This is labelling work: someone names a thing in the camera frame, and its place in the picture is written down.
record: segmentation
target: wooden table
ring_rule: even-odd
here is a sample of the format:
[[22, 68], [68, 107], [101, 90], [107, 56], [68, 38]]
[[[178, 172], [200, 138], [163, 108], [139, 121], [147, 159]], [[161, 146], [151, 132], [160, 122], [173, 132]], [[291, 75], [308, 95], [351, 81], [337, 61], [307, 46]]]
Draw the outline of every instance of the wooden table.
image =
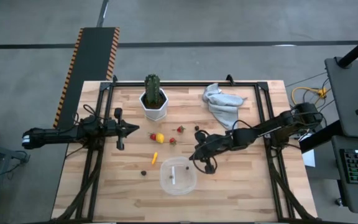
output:
[[[83, 109], [84, 104], [89, 104], [93, 108], [96, 106], [99, 84], [100, 82], [84, 83], [78, 105], [81, 118], [89, 115]], [[275, 115], [289, 110], [284, 82], [268, 81], [268, 85]], [[124, 140], [124, 151], [116, 149], [115, 137], [107, 138], [94, 221], [276, 221], [265, 148], [261, 138], [245, 150], [217, 156], [219, 167], [216, 173], [205, 175], [198, 172], [196, 188], [189, 194], [172, 196], [162, 190], [159, 181], [159, 169], [162, 162], [176, 156], [189, 157], [194, 152], [196, 144], [194, 127], [196, 125], [209, 133], [224, 134], [224, 128], [208, 111], [208, 106], [201, 99], [203, 87], [165, 87], [163, 89], [169, 98], [167, 116], [159, 122], [153, 122], [145, 118], [139, 102], [139, 96], [144, 88], [114, 88], [112, 108], [121, 107], [123, 118], [128, 123], [139, 125], [140, 129]], [[222, 90], [223, 93], [247, 97], [245, 103], [239, 108], [239, 119], [253, 126], [260, 123], [253, 88], [222, 87]], [[186, 128], [183, 134], [178, 134], [176, 131], [180, 125]], [[164, 133], [163, 144], [156, 143], [149, 138], [149, 133], [157, 132]], [[169, 144], [168, 140], [171, 137], [178, 141], [176, 146]], [[67, 153], [79, 147], [79, 144], [70, 144]], [[152, 165], [154, 152], [158, 152], [158, 159], [156, 164]], [[283, 151], [283, 157], [292, 192], [307, 211], [316, 216], [301, 152], [299, 149], [289, 147]], [[86, 149], [71, 155], [65, 161], [52, 217], [59, 216], [78, 193], [85, 158]], [[147, 171], [146, 176], [140, 174], [142, 170]], [[283, 210], [285, 210], [282, 192], [280, 198]]]

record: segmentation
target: gray towel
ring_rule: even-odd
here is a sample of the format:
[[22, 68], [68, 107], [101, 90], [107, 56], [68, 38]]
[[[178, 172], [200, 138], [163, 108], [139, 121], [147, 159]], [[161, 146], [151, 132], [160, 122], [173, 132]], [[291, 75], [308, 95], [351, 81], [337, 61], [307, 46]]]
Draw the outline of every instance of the gray towel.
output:
[[203, 94], [203, 101], [208, 103], [209, 111], [226, 129], [231, 129], [239, 119], [237, 107], [246, 99], [222, 93], [217, 83], [207, 86]]

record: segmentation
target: white pot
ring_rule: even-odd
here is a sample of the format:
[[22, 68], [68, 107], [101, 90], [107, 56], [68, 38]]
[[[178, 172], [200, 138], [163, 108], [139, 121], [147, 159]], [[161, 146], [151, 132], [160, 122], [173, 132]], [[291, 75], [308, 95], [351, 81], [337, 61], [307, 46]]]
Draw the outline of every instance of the white pot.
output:
[[147, 109], [144, 106], [142, 98], [146, 94], [146, 92], [143, 92], [143, 94], [141, 94], [141, 96], [139, 98], [140, 103], [143, 106], [143, 110], [144, 110], [144, 113], [145, 113], [146, 117], [148, 119], [153, 120], [153, 121], [159, 121], [162, 118], [164, 118], [165, 115], [167, 115], [168, 97], [167, 97], [167, 95], [165, 94], [165, 92], [161, 88], [160, 88], [160, 93], [162, 93], [164, 95], [164, 97], [165, 97], [165, 103], [160, 107], [160, 109]]

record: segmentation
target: concrete floor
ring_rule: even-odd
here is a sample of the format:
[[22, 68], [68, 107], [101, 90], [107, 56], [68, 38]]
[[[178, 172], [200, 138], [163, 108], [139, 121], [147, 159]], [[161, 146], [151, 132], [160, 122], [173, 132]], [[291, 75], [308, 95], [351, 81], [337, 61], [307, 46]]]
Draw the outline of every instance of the concrete floor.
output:
[[[0, 44], [73, 43], [79, 28], [94, 27], [102, 0], [0, 1]], [[104, 26], [120, 26], [120, 42], [358, 40], [358, 0], [115, 0]], [[324, 72], [324, 59], [352, 45], [309, 47], [200, 47], [119, 49], [114, 73], [120, 80], [284, 80]], [[21, 150], [21, 134], [50, 128], [72, 49], [0, 50], [0, 145]], [[318, 88], [321, 75], [297, 86]], [[334, 103], [324, 109], [337, 120]], [[5, 180], [0, 223], [48, 220], [60, 178], [65, 145], [30, 151], [30, 162]], [[336, 183], [310, 179], [323, 220], [358, 223], [339, 208]]]

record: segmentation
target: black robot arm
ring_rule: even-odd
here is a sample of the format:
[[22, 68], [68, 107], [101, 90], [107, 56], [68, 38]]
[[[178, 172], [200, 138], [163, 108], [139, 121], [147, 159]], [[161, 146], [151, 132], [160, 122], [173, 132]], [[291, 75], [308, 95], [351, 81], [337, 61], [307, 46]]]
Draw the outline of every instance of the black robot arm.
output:
[[78, 124], [66, 130], [32, 128], [22, 136], [22, 146], [25, 149], [35, 149], [45, 144], [73, 143], [79, 142], [87, 147], [87, 144], [102, 137], [118, 136], [117, 148], [124, 150], [122, 138], [139, 129], [138, 125], [126, 123], [121, 119], [122, 109], [114, 110], [114, 117], [108, 119], [104, 124], [101, 118], [90, 115], [81, 119]]
[[211, 164], [210, 159], [214, 159], [214, 156], [226, 151], [245, 149], [254, 143], [257, 138], [266, 134], [271, 135], [272, 142], [270, 147], [275, 149], [283, 148], [292, 134], [302, 130], [314, 129], [322, 120], [323, 115], [317, 111], [314, 104], [302, 103], [254, 127], [249, 126], [249, 128], [226, 131], [224, 136], [199, 130], [195, 133], [195, 138], [198, 142], [195, 146], [196, 151], [189, 159], [205, 162], [205, 171], [201, 170], [201, 172], [213, 174], [216, 167]]

